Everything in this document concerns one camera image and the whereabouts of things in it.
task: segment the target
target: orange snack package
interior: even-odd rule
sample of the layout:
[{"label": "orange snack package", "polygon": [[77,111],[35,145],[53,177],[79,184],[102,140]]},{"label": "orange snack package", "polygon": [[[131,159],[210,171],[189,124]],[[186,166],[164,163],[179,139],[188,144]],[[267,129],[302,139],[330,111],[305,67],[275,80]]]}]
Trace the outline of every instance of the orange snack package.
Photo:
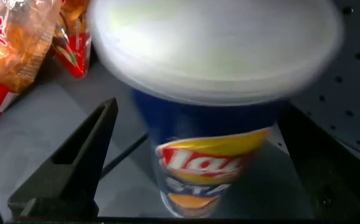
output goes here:
[{"label": "orange snack package", "polygon": [[75,78],[86,75],[92,38],[86,27],[89,0],[61,0],[62,7],[52,48]]},{"label": "orange snack package", "polygon": [[0,0],[0,114],[33,83],[60,7],[60,0]]}]

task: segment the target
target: lay's logo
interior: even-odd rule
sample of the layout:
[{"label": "lay's logo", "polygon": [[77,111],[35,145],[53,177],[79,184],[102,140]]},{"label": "lay's logo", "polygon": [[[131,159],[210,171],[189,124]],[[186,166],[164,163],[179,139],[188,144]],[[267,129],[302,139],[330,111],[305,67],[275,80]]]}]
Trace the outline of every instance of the lay's logo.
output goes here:
[{"label": "lay's logo", "polygon": [[212,156],[184,149],[165,147],[161,150],[161,163],[176,173],[203,177],[230,177],[237,175],[244,156]]},{"label": "lay's logo", "polygon": [[265,139],[268,128],[244,134],[183,139],[158,146],[163,169],[196,184],[220,184],[237,177]]}]

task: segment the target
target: lay's stax canister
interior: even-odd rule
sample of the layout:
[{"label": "lay's stax canister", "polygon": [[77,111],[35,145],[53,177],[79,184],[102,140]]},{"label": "lay's stax canister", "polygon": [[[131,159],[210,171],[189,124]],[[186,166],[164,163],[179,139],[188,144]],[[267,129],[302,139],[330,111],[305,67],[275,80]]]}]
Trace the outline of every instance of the lay's stax canister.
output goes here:
[{"label": "lay's stax canister", "polygon": [[214,211],[343,34],[330,0],[94,0],[87,16],[102,64],[133,87],[179,217]]}]

